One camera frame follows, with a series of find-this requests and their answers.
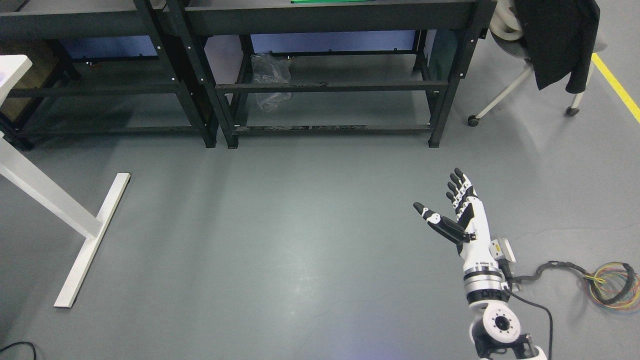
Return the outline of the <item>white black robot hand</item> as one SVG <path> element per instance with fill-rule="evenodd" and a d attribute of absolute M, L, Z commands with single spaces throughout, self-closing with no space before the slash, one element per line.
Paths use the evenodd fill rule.
<path fill-rule="evenodd" d="M 449 177 L 449 191 L 445 194 L 454 209 L 455 219 L 441 215 L 420 202 L 413 203 L 414 209 L 430 228 L 455 244 L 458 256 L 463 260 L 464 271 L 487 266 L 510 275 L 509 262 L 494 257 L 486 209 L 474 184 L 458 167 Z"/>

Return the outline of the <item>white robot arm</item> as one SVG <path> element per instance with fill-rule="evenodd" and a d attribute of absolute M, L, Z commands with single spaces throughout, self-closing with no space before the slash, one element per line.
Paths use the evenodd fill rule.
<path fill-rule="evenodd" d="M 492 266 L 476 266 L 464 272 L 468 306 L 474 314 L 469 337 L 480 360 L 491 360 L 509 350 L 517 360 L 546 360 L 545 351 L 523 332 L 518 316 L 510 309 L 510 298 L 502 272 Z"/>

